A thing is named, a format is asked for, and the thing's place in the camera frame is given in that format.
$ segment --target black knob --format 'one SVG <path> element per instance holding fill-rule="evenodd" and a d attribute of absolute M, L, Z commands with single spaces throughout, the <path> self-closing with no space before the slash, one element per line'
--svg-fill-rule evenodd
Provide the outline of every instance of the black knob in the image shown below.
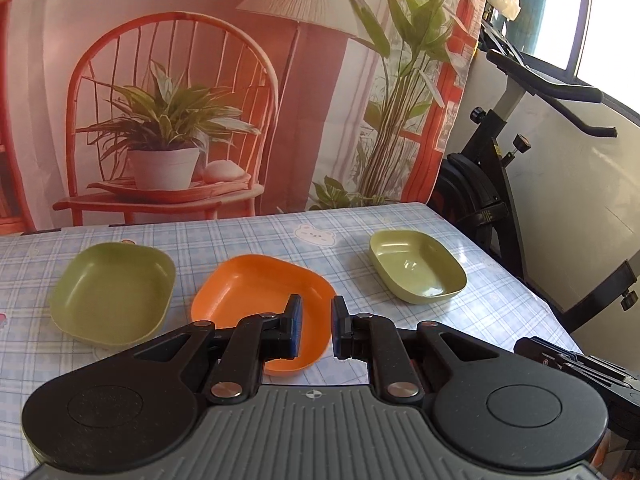
<path fill-rule="evenodd" d="M 622 294 L 622 301 L 620 302 L 622 304 L 622 310 L 629 310 L 636 304 L 636 301 L 638 301 L 638 295 L 636 292 L 634 290 L 625 290 Z"/>
<path fill-rule="evenodd" d="M 476 124 L 480 124 L 485 117 L 486 117 L 486 112 L 482 110 L 481 107 L 474 108 L 473 110 L 471 110 L 471 113 L 469 114 L 469 118 L 471 118 L 471 120 Z"/>
<path fill-rule="evenodd" d="M 531 149 L 531 144 L 527 140 L 527 137 L 521 136 L 520 134 L 517 134 L 516 138 L 513 139 L 513 145 L 520 153 L 524 153 Z"/>

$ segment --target square bowl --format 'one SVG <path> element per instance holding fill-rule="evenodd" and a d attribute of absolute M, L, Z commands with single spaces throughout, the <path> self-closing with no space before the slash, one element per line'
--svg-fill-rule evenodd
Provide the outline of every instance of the square bowl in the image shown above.
<path fill-rule="evenodd" d="M 389 290 L 407 303 L 452 298 L 466 286 L 458 261 L 435 238 L 419 231 L 378 231 L 369 257 Z"/>
<path fill-rule="evenodd" d="M 76 256 L 49 298 L 55 325 L 82 342 L 125 349 L 150 339 L 171 301 L 175 265 L 153 247 L 107 242 Z"/>
<path fill-rule="evenodd" d="M 262 254 L 231 258 L 209 276 L 197 293 L 191 305 L 191 320 L 209 319 L 216 328 L 232 328 L 252 314 L 283 312 L 291 294 L 302 297 L 298 357 L 264 365 L 269 375 L 291 375 L 316 362 L 331 339 L 331 300 L 335 291 L 312 270 Z"/>

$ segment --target blue checkered tablecloth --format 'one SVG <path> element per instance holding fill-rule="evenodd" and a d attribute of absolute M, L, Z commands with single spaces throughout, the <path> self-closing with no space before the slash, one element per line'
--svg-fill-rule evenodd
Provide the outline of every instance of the blue checkered tablecloth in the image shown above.
<path fill-rule="evenodd" d="M 410 305 L 382 283 L 367 255 L 380 229 L 414 229 L 437 238 L 465 269 L 465 289 L 448 301 Z M 123 238 L 163 250 L 177 277 L 164 330 L 190 321 L 198 288 L 221 262 L 240 254 L 268 254 L 324 276 L 352 314 L 372 312 L 397 326 L 434 319 L 505 349 L 537 335 L 578 349 L 546 303 L 449 223 L 421 204 L 385 205 L 208 222 L 82 227 L 0 238 L 0 480 L 20 478 L 35 460 L 20 430 L 20 410 L 43 382 L 108 354 L 63 335 L 53 324 L 47 295 L 79 251 Z M 304 373 L 267 382 L 366 382 L 366 365 L 338 361 L 328 348 Z"/>

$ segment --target wall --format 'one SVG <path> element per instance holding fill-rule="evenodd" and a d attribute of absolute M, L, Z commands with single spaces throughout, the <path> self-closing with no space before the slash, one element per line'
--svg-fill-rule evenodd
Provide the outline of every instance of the wall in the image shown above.
<path fill-rule="evenodd" d="M 18 164 L 27 181 L 25 194 L 38 229 L 70 225 L 69 213 L 53 212 L 50 205 L 66 195 L 66 90 L 86 49 L 114 26 L 138 16 L 190 10 L 242 28 L 263 47 L 280 76 L 295 24 L 236 10 L 241 1 L 14 0 L 8 47 L 9 108 Z M 340 32 L 303 25 L 271 153 L 276 169 L 291 170 L 270 174 L 263 212 L 275 212 L 278 205 L 300 209 L 306 202 L 347 41 Z M 44 178 L 34 178 L 30 170 L 34 168 Z M 86 224 L 122 222 L 121 214 L 85 216 Z"/>
<path fill-rule="evenodd" d="M 476 127 L 469 112 L 495 105 L 505 81 L 479 52 L 447 153 L 462 149 Z M 518 133 L 532 144 L 508 173 L 527 271 L 563 310 L 640 250 L 640 128 L 605 105 L 565 104 L 588 124 L 616 126 L 618 138 L 588 137 L 531 95 L 498 138 L 503 151 Z M 573 336 L 585 352 L 640 370 L 638 326 L 640 308 L 623 312 L 617 301 Z"/>

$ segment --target orange chair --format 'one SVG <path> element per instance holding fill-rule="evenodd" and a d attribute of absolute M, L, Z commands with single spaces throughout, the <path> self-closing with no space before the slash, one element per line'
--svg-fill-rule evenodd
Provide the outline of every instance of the orange chair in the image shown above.
<path fill-rule="evenodd" d="M 79 181 L 87 186 L 124 174 L 126 153 L 105 157 L 106 147 L 96 142 L 96 134 L 83 130 L 120 114 L 110 104 L 113 89 L 109 85 L 144 86 L 151 60 L 163 63 L 174 79 L 182 75 L 187 85 L 195 77 L 198 84 L 232 89 L 232 104 L 242 110 L 240 118 L 261 134 L 235 132 L 231 144 L 212 143 L 207 161 L 226 158 L 238 164 L 250 175 L 248 189 L 183 203 L 131 201 L 111 192 L 78 193 Z M 278 80 L 270 60 L 237 27 L 194 12 L 162 12 L 124 23 L 89 47 L 71 75 L 65 125 L 69 196 L 53 209 L 71 209 L 75 226 L 82 225 L 83 211 L 120 212 L 125 223 L 132 224 L 135 213 L 203 212 L 206 219 L 214 219 L 221 206 L 239 203 L 240 214 L 254 216 L 255 197 L 264 192 L 257 177 L 262 154 L 266 150 L 268 158 L 271 149 L 268 132 L 276 118 L 277 102 Z M 86 142 L 77 142 L 79 137 Z"/>

